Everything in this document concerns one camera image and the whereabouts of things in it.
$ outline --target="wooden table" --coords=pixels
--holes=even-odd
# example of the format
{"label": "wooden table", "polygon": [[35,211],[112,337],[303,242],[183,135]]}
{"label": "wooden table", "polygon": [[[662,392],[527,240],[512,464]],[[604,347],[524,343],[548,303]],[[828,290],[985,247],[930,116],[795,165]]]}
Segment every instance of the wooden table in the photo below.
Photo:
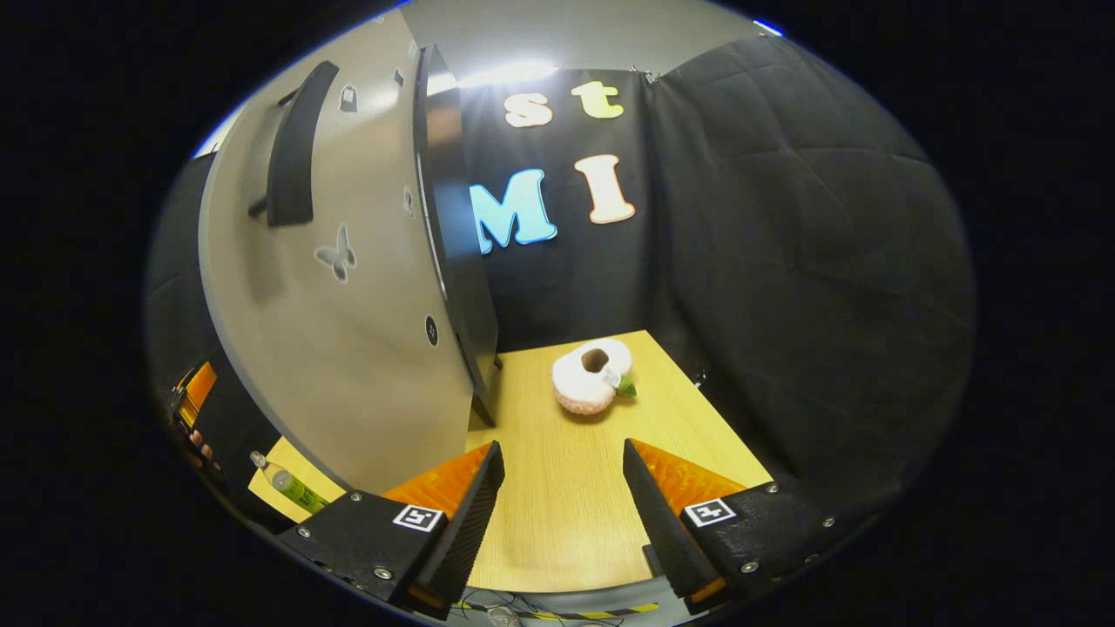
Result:
{"label": "wooden table", "polygon": [[[623,480],[623,440],[634,437],[744,485],[772,481],[758,460],[647,331],[612,336],[631,349],[633,399],[618,397],[595,416],[554,399],[550,368],[583,343],[502,355],[493,411],[497,426],[473,416],[468,451],[491,440],[503,448],[506,479],[468,585],[520,592],[562,592],[650,579],[650,541]],[[327,499],[343,494],[280,440],[268,459]],[[309,514],[256,472],[250,489],[301,522]]]}

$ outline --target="pink donut plush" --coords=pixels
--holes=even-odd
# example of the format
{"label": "pink donut plush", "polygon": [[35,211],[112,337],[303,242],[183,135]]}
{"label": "pink donut plush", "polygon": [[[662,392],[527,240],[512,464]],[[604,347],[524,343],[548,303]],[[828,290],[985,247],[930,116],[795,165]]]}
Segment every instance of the pink donut plush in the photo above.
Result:
{"label": "pink donut plush", "polygon": [[618,339],[595,339],[554,361],[551,377],[562,407],[584,416],[604,411],[617,392],[634,396],[631,351]]}

